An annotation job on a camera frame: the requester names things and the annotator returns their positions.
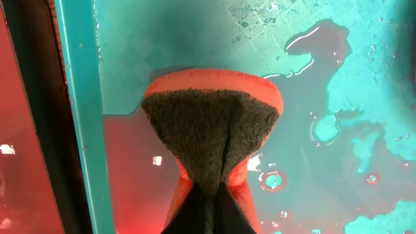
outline glass surface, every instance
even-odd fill
[[[173,156],[139,107],[161,69],[262,76],[285,110],[251,159],[263,233],[416,231],[412,0],[96,0],[118,233],[160,233]]]
[[[0,12],[0,233],[64,233]]]

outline water droplet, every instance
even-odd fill
[[[277,224],[275,221],[273,221],[272,222],[272,226],[273,226],[273,228],[278,228],[279,227],[279,224]]]
[[[375,175],[375,174],[370,175],[370,176],[367,178],[367,182],[368,182],[368,183],[370,183],[370,184],[375,184],[375,183],[378,183],[378,176],[377,176],[377,175]]]
[[[266,174],[265,179],[262,179],[261,181],[261,188],[269,192],[276,192],[285,185],[285,177],[281,172],[269,172]]]
[[[288,217],[288,212],[287,211],[281,211],[281,213],[280,213],[280,217],[281,218],[287,218]]]
[[[97,46],[98,49],[98,58],[101,58],[101,46]]]
[[[259,176],[259,181],[263,181],[263,174],[264,174],[264,172],[261,172],[261,174]]]

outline dark scouring pad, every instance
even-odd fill
[[[210,199],[232,169],[261,147],[279,116],[275,107],[233,90],[155,93],[142,108],[160,140]]]

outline sponge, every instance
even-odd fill
[[[157,136],[176,157],[181,176],[192,181],[189,194],[203,194],[204,199],[199,200],[214,201],[218,209],[229,207],[218,205],[230,200],[224,198],[230,194],[224,192],[229,191],[227,186],[245,182],[248,157],[264,144],[283,112],[283,101],[278,89],[260,77],[192,69],[152,82],[142,108]],[[195,200],[189,194],[184,203]]]

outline bubble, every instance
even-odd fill
[[[276,192],[285,185],[285,177],[281,172],[269,172],[264,179],[261,178],[262,176],[263,174],[260,175],[259,180],[261,181],[261,188],[265,191]]]
[[[275,189],[281,185],[281,177],[279,175],[271,175],[266,178],[266,186]]]
[[[287,218],[288,215],[289,215],[289,213],[287,211],[281,211],[281,213],[280,213],[281,218]]]
[[[378,183],[378,181],[379,181],[379,178],[376,174],[372,174],[367,178],[367,182],[369,184],[375,184],[375,183]]]
[[[272,222],[272,226],[273,226],[273,228],[278,228],[278,227],[279,227],[279,224],[278,224],[278,223],[276,223],[275,221],[273,221],[273,222]]]

